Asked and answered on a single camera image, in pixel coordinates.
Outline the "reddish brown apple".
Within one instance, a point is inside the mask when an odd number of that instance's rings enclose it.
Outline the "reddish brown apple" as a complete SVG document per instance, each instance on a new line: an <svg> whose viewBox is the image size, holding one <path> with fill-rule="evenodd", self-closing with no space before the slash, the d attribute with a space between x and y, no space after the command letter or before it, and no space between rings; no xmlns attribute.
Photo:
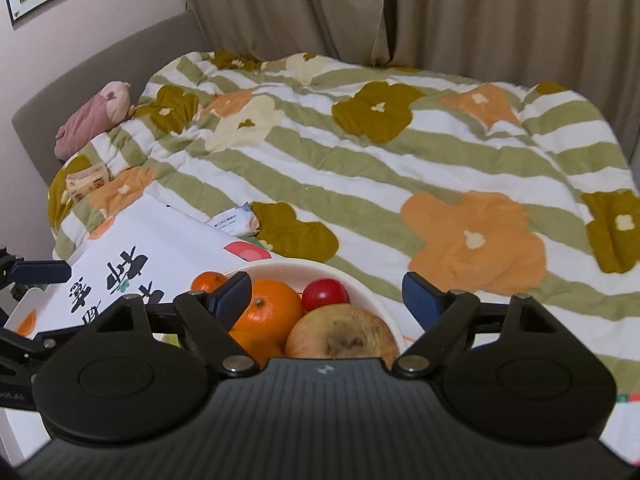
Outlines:
<svg viewBox="0 0 640 480"><path fill-rule="evenodd" d="M382 318L352 304L330 304L295 324L284 354L293 359L381 359L391 367L400 351Z"/></svg>

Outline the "small printed box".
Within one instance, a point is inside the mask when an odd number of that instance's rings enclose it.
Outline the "small printed box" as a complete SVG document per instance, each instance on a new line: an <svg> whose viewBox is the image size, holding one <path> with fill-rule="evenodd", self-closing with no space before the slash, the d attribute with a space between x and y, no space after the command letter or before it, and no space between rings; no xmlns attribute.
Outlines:
<svg viewBox="0 0 640 480"><path fill-rule="evenodd" d="M110 175L103 162L73 172L65 177L65 191L68 197L78 203L98 188L110 182Z"/></svg>

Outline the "pink plush toy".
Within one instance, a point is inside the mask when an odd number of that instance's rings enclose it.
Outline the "pink plush toy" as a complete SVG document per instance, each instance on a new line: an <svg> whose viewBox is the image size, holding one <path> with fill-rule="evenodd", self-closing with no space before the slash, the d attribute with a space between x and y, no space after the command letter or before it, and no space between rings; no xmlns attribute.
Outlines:
<svg viewBox="0 0 640 480"><path fill-rule="evenodd" d="M109 132L134 112L130 83L111 81L58 128L54 154L66 162L98 134Z"/></svg>

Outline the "cream oval fruit bowl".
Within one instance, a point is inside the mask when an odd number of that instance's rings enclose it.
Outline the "cream oval fruit bowl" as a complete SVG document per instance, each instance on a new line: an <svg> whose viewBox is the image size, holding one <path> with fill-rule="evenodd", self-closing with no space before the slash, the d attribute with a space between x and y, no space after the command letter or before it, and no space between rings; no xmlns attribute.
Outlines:
<svg viewBox="0 0 640 480"><path fill-rule="evenodd" d="M394 335L400 351L408 348L400 326L394 319L392 311L382 301L382 297L371 292L356 278L332 266L302 259L266 259L249 262L245 266L226 272L224 276L231 278L236 272L247 273L253 281L280 281L295 289L296 292L302 292L306 285L320 278L337 280L345 286L349 299L356 307L368 310L382 318Z"/></svg>

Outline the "small red-orange mandarin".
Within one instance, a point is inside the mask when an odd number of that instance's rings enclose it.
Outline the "small red-orange mandarin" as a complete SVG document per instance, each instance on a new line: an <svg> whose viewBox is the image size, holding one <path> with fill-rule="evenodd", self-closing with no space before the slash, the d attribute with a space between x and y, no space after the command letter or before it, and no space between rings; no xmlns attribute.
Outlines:
<svg viewBox="0 0 640 480"><path fill-rule="evenodd" d="M205 271L198 274L191 283L191 290L201 290L210 294L227 281L224 274L215 271Z"/></svg>

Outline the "striped floral quilt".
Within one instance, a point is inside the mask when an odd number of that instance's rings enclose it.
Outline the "striped floral quilt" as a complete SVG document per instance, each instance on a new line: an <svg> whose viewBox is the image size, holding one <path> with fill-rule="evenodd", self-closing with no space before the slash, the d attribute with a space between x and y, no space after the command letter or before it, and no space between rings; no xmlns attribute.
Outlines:
<svg viewBox="0 0 640 480"><path fill-rule="evenodd" d="M250 205L259 244L392 304L409 271L487 299L526 292L621 393L639 389L639 194L597 107L553 82L192 52L65 171L93 164L111 180L89 197L50 186L58 257L146 194L200 221Z"/></svg>

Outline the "grey bed headboard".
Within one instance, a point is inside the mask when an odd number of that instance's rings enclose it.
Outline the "grey bed headboard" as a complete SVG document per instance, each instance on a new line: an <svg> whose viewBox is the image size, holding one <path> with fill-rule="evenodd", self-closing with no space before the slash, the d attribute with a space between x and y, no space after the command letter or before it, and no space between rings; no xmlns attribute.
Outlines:
<svg viewBox="0 0 640 480"><path fill-rule="evenodd" d="M73 112L111 81L130 84L137 101L162 67L207 44L190 12L179 14L112 44L58 77L29 99L12 117L24 149L49 184L62 166L54 156L54 135Z"/></svg>

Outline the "large orange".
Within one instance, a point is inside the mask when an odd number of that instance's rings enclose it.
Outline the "large orange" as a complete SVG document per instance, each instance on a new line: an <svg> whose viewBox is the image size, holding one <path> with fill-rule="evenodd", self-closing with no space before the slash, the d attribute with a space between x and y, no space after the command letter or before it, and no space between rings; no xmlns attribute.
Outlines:
<svg viewBox="0 0 640 480"><path fill-rule="evenodd" d="M282 358L288 335L303 317L298 293L273 280L252 283L252 298L230 335L264 368L272 358Z"/></svg>

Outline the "white tissue packet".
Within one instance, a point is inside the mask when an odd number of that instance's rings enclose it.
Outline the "white tissue packet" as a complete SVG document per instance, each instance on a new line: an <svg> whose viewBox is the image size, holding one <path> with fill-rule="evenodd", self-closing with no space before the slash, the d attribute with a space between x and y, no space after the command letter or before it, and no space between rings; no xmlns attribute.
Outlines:
<svg viewBox="0 0 640 480"><path fill-rule="evenodd" d="M242 240L254 236L260 229L259 220L249 203L216 214L206 224Z"/></svg>

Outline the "beige curtain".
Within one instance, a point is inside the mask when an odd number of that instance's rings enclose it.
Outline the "beige curtain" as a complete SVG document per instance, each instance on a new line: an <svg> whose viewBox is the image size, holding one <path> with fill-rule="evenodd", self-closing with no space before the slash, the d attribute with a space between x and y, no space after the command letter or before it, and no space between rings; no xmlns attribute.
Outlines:
<svg viewBox="0 0 640 480"><path fill-rule="evenodd" d="M186 0L213 47L311 52L581 93L639 140L639 0Z"/></svg>

